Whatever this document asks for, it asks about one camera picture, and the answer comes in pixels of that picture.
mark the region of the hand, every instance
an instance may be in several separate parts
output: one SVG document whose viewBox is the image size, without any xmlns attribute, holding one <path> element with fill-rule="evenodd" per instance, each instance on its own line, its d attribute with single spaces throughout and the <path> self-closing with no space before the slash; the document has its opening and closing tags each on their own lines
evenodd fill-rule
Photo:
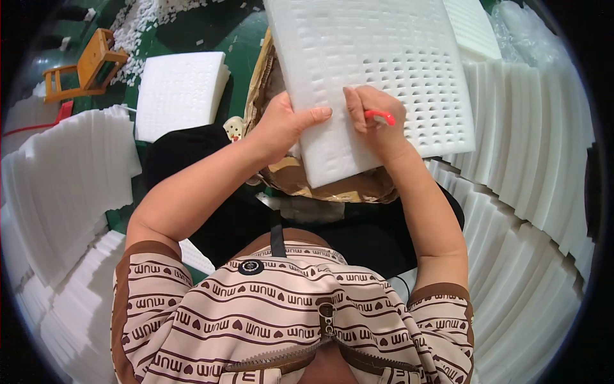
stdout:
<svg viewBox="0 0 614 384">
<path fill-rule="evenodd" d="M 384 165 L 407 152 L 415 151 L 403 135 L 406 110 L 399 100 L 368 85 L 344 88 L 343 93 L 354 129 Z M 390 112 L 396 124 L 390 127 L 365 119 L 365 111 L 368 109 Z"/>
<path fill-rule="evenodd" d="M 286 156 L 305 129 L 324 123 L 332 114 L 330 108 L 293 112 L 290 96 L 283 92 L 271 100 L 258 125 L 244 140 L 264 150 L 266 165 L 275 164 Z"/>
</svg>

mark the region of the shirt button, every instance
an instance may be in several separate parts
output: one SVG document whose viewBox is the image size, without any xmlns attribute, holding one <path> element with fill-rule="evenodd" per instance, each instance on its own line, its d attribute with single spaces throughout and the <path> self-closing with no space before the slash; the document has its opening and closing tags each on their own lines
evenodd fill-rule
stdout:
<svg viewBox="0 0 614 384">
<path fill-rule="evenodd" d="M 239 264 L 239 273 L 242 275 L 257 275 L 265 269 L 265 265 L 260 260 L 245 260 Z"/>
</svg>

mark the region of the pink marker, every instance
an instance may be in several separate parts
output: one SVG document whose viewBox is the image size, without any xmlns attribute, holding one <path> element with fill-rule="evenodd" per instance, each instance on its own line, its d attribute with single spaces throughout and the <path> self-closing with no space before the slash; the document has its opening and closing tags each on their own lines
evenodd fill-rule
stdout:
<svg viewBox="0 0 614 384">
<path fill-rule="evenodd" d="M 373 119 L 378 123 L 394 125 L 396 123 L 394 116 L 388 112 L 374 111 L 369 109 L 365 111 L 365 119 Z"/>
</svg>

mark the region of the zipper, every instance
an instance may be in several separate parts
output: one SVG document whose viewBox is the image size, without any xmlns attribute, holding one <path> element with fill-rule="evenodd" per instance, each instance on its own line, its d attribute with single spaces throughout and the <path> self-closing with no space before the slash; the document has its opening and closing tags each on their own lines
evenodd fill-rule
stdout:
<svg viewBox="0 0 614 384">
<path fill-rule="evenodd" d="M 280 350 L 264 353 L 226 366 L 222 369 L 222 372 L 250 372 L 253 370 L 280 368 L 282 375 L 288 374 L 289 372 L 308 366 L 316 357 L 317 349 L 331 342 L 338 344 L 339 351 L 348 364 L 365 372 L 382 375 L 386 367 L 407 370 L 409 372 L 419 372 L 418 368 L 412 364 L 381 358 L 356 350 L 338 339 L 335 335 L 335 327 L 333 326 L 333 319 L 337 314 L 337 309 L 331 303 L 320 304 L 318 313 L 320 315 L 321 336 L 320 341 L 316 344 L 299 351 L 283 353 L 284 350 Z"/>
</svg>

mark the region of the sleeve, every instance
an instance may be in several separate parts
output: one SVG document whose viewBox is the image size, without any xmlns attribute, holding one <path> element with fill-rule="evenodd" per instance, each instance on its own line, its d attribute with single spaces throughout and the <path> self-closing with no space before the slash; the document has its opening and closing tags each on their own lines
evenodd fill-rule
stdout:
<svg viewBox="0 0 614 384">
<path fill-rule="evenodd" d="M 114 273 L 111 356 L 121 384 L 140 383 L 173 326 L 192 278 L 181 257 L 157 241 L 130 246 Z"/>
<path fill-rule="evenodd" d="M 471 382 L 473 308 L 467 290 L 457 284 L 432 284 L 412 293 L 409 311 L 416 322 L 412 335 L 424 375 L 432 382 Z"/>
</svg>

